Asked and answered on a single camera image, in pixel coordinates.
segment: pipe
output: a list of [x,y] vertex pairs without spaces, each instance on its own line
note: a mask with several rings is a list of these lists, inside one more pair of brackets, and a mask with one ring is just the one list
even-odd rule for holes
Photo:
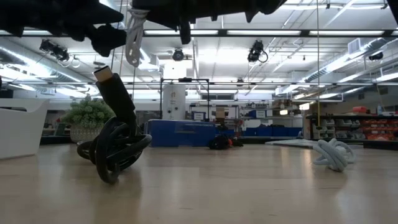
[[59,66],[56,62],[51,61],[27,48],[24,48],[14,42],[7,40],[5,38],[0,39],[0,51],[3,51],[19,60],[24,61],[27,64],[33,63],[40,65],[51,72],[58,72],[64,77],[68,77],[76,82],[92,82],[93,80],[87,78],[69,68],[63,68]]
[[351,58],[348,54],[348,51],[345,51],[336,57],[333,57],[331,60],[325,62],[321,69],[318,72],[318,68],[314,68],[309,71],[308,75],[305,76],[303,79],[305,82],[313,81],[314,79],[327,75],[335,70],[344,67],[352,62],[355,62],[358,58],[366,57],[368,55],[373,54],[375,51],[379,50],[381,47],[385,46],[386,44],[392,42],[395,38],[377,38],[370,41],[366,44],[363,49],[362,53],[356,57]]
[[[334,20],[337,19],[337,17],[339,17],[345,10],[347,10],[347,8],[349,8],[352,3],[354,3],[357,0],[351,0],[349,3],[347,3],[338,13],[337,15],[335,15],[333,18],[331,18],[325,26],[323,26],[323,28],[326,28],[329,24],[331,24]],[[311,39],[307,39],[303,42],[302,45],[300,45],[299,47],[297,47],[289,56],[288,58],[293,57],[298,51],[300,51],[301,49],[304,48],[304,46],[306,46],[309,42],[311,41]],[[278,69],[280,69],[283,64],[287,61],[287,59],[285,59],[284,61],[282,61],[272,72],[276,72]],[[252,89],[247,93],[249,94],[252,90],[254,90],[257,86],[252,87]]]

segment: black cable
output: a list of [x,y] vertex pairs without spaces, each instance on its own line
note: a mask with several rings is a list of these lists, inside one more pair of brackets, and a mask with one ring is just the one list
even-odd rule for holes
[[267,56],[267,59],[266,59],[265,61],[262,61],[262,60],[260,60],[260,58],[259,58],[259,62],[261,62],[261,63],[266,63],[266,62],[268,61],[268,54],[267,54],[267,52],[265,52],[264,50],[262,51],[262,53],[264,53],[264,54]]
[[131,93],[131,100],[134,100],[134,89],[136,86],[136,67],[134,67],[134,74],[132,77],[132,93]]
[[116,116],[105,123],[94,140],[79,142],[77,153],[96,166],[98,175],[104,182],[114,184],[118,181],[120,172],[138,160],[152,137],[136,134],[138,127],[135,106],[118,74],[97,82],[96,86]]

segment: black object on floor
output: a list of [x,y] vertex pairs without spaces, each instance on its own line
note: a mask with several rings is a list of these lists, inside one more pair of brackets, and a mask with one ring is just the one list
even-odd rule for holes
[[109,76],[96,85],[116,117],[105,123],[93,141],[79,142],[77,152],[96,165],[104,182],[114,184],[120,172],[138,160],[152,137],[138,133],[135,106],[119,75],[112,74],[109,67],[96,71],[95,75],[99,80],[97,75]]
[[243,147],[243,143],[235,138],[229,138],[227,135],[220,135],[209,142],[209,148],[212,150],[225,150],[231,147]]

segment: shelf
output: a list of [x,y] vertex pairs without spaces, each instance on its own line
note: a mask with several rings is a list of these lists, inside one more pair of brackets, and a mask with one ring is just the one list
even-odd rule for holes
[[268,137],[268,136],[241,136],[238,139],[280,139],[280,140],[287,140],[287,139],[296,139],[297,137]]
[[[317,115],[308,115],[307,119],[318,119]],[[398,116],[376,116],[376,115],[333,115],[325,116],[321,115],[320,119],[396,119]]]
[[55,128],[43,128],[43,131],[55,131]]
[[262,119],[262,120],[269,120],[269,119],[303,119],[302,117],[278,117],[278,116],[269,116],[266,118],[252,118],[252,117],[244,117],[243,119]]
[[297,107],[297,109],[293,109],[293,106],[287,106],[285,108],[280,108],[280,106],[272,106],[272,107],[268,107],[268,108],[243,108],[244,110],[298,110],[299,108]]

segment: ceiling beam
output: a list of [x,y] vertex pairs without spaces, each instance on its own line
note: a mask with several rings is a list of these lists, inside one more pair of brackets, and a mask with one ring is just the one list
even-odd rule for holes
[[[317,38],[315,29],[195,29],[192,37],[305,37]],[[396,30],[342,30],[321,29],[320,38],[354,38],[354,37],[398,37]],[[178,37],[179,33],[168,29],[146,29],[144,37]],[[13,37],[4,30],[0,30],[0,37]],[[25,30],[23,37],[70,37],[56,36],[46,30]]]
[[[25,84],[25,85],[94,85],[95,82],[3,82],[6,84]],[[191,82],[191,83],[178,83],[173,82],[174,85],[203,85],[207,82]],[[123,82],[125,85],[160,85],[160,82]],[[275,86],[275,85],[305,85],[305,86],[318,86],[318,83],[299,83],[299,82],[209,82],[210,85],[223,85],[223,86],[236,86],[236,85],[253,85],[253,86]],[[385,82],[385,83],[319,83],[324,86],[398,86],[398,82]]]

